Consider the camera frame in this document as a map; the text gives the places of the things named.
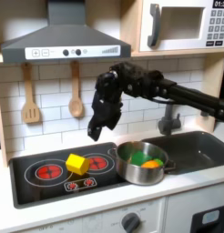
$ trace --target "red knob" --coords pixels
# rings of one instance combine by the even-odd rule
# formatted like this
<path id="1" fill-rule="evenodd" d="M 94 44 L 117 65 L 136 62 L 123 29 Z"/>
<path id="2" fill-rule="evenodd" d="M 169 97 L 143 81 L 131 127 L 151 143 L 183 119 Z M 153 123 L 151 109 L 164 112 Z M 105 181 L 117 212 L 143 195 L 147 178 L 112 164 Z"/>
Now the red knob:
<path id="1" fill-rule="evenodd" d="M 94 181 L 93 181 L 92 179 L 88 179 L 88 180 L 86 181 L 86 185 L 87 185 L 87 186 L 91 186 L 91 185 L 93 185 L 93 183 L 94 183 Z"/>
<path id="2" fill-rule="evenodd" d="M 70 189 L 75 189 L 76 188 L 76 184 L 74 184 L 74 183 L 72 183 L 72 184 L 70 184 Z"/>

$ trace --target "countertop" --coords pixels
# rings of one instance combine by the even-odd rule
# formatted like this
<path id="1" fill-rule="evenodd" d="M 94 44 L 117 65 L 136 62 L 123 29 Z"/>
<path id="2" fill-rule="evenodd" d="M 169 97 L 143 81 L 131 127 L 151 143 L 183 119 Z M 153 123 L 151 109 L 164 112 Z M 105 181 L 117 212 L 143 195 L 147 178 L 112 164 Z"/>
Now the countertop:
<path id="1" fill-rule="evenodd" d="M 186 128 L 183 131 L 193 130 L 199 130 L 199 128 Z M 115 137 L 114 142 L 120 144 L 128 140 L 140 140 L 156 136 L 159 136 L 158 131 Z M 3 167 L 0 151 L 0 232 L 13 232 L 42 226 L 221 182 L 224 182 L 224 166 L 178 176 L 166 175 L 155 186 L 128 185 L 41 206 L 16 209 L 13 204 L 9 167 Z"/>

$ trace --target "microwave keypad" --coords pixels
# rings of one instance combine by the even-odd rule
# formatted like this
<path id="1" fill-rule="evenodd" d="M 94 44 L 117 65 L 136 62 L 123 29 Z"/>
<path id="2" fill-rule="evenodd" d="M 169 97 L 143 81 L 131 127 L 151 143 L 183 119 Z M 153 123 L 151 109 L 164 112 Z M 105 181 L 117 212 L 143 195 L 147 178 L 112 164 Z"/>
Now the microwave keypad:
<path id="1" fill-rule="evenodd" d="M 207 41 L 206 46 L 222 46 L 222 40 L 224 39 L 224 10 L 213 9 L 210 16 L 209 33 L 207 36 L 209 41 Z"/>

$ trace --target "orange vegetable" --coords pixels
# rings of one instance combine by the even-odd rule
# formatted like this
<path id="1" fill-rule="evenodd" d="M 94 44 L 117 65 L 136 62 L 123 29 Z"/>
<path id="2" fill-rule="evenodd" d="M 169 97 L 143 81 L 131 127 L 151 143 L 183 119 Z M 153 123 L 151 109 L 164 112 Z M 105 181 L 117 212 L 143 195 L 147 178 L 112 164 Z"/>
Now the orange vegetable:
<path id="1" fill-rule="evenodd" d="M 155 167 L 159 167 L 159 163 L 154 161 L 154 160 L 150 160 L 150 161 L 144 163 L 141 167 L 155 168 Z"/>

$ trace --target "black stovetop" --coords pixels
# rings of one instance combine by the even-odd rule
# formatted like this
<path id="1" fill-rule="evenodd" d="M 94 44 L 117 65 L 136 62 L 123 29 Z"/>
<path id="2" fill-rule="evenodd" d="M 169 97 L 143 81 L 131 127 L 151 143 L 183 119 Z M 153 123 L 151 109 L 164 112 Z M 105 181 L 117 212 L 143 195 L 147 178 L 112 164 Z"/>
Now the black stovetop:
<path id="1" fill-rule="evenodd" d="M 116 161 L 108 154 L 113 143 L 79 147 L 10 160 L 16 208 L 27 208 L 104 189 L 127 185 L 116 172 Z M 70 154 L 90 159 L 84 176 L 66 170 Z"/>

